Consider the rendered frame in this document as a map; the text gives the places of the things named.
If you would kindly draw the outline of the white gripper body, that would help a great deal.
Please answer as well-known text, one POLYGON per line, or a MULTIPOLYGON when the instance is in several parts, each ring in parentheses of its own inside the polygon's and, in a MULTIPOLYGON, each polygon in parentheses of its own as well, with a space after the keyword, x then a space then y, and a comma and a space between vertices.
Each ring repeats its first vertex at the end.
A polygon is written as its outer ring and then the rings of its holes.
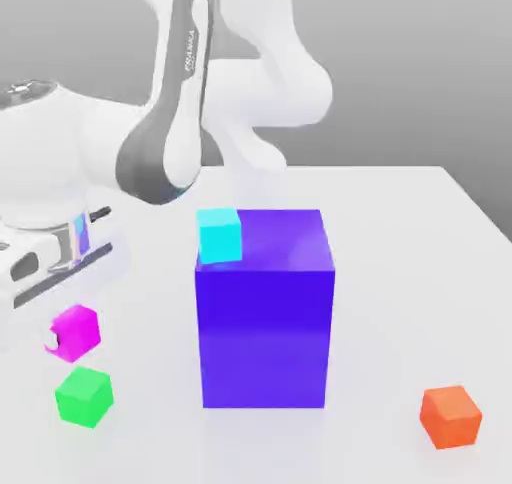
POLYGON ((130 264, 126 237, 114 233, 73 270, 17 294, 0 294, 0 346, 14 345, 67 308, 84 304, 111 288, 127 273, 130 264))

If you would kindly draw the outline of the small magenta cube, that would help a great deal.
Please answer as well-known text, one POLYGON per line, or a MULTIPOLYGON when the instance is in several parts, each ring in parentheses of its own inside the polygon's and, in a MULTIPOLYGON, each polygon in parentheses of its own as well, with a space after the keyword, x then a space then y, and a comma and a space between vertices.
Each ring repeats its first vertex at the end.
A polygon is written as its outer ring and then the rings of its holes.
POLYGON ((50 331, 57 337, 57 346, 45 350, 56 357, 74 363, 101 342, 97 313, 76 304, 52 320, 50 331))

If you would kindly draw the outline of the small green cube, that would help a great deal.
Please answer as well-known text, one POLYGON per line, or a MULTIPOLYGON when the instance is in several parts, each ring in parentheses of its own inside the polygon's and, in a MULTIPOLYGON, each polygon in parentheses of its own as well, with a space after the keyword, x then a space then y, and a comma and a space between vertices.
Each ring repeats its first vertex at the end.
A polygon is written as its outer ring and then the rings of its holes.
POLYGON ((55 398, 61 420, 95 428, 114 403, 111 377, 77 366, 55 390, 55 398))

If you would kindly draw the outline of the small cyan cube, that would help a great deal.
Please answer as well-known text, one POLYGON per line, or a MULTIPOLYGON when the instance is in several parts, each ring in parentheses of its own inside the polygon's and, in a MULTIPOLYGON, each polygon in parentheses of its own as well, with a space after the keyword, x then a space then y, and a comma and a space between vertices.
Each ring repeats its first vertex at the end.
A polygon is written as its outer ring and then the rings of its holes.
POLYGON ((203 264, 242 259, 241 221, 235 208, 199 209, 196 219, 203 264))

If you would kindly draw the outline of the small orange cube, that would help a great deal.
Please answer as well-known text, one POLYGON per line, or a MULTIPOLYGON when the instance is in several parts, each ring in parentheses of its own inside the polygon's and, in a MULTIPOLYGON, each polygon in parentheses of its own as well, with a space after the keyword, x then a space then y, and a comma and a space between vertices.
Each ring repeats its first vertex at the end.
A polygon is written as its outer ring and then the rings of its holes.
POLYGON ((482 412, 461 385, 427 389, 419 419, 438 450, 473 445, 482 412))

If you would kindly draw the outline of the large purple box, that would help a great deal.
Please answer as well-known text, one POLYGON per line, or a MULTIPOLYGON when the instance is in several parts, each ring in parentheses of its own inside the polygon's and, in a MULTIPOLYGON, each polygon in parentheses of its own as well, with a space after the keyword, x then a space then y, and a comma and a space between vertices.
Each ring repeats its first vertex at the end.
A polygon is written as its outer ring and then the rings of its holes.
POLYGON ((241 260, 195 267, 203 405, 321 408, 336 277, 322 214, 239 217, 241 260))

